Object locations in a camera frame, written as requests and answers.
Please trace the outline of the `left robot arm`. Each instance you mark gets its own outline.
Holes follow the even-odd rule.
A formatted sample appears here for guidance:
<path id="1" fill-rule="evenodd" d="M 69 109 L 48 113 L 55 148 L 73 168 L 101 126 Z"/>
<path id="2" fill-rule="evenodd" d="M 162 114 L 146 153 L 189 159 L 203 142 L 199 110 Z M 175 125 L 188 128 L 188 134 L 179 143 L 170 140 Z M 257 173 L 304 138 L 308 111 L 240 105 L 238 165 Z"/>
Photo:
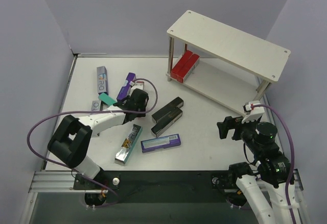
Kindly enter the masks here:
<path id="1" fill-rule="evenodd" d="M 148 100 L 148 93 L 137 88 L 102 113 L 79 118 L 67 115 L 51 137 L 48 150 L 66 166 L 86 176 L 85 182 L 91 188 L 100 188 L 107 180 L 104 170 L 87 156 L 91 137 L 137 117 L 144 117 Z"/>

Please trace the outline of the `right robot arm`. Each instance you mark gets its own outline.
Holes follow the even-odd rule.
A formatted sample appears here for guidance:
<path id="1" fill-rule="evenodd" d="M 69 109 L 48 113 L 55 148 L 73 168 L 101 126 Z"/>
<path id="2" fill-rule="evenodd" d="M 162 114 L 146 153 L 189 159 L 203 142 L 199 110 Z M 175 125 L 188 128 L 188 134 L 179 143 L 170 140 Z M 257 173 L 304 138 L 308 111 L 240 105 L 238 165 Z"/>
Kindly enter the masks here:
<path id="1" fill-rule="evenodd" d="M 258 223 L 300 223 L 291 163 L 275 142 L 276 126 L 259 119 L 242 123 L 242 119 L 228 116 L 217 123 L 220 139 L 233 130 L 232 139 L 242 140 L 254 156 L 252 163 L 230 165 L 227 183 L 238 187 Z"/>

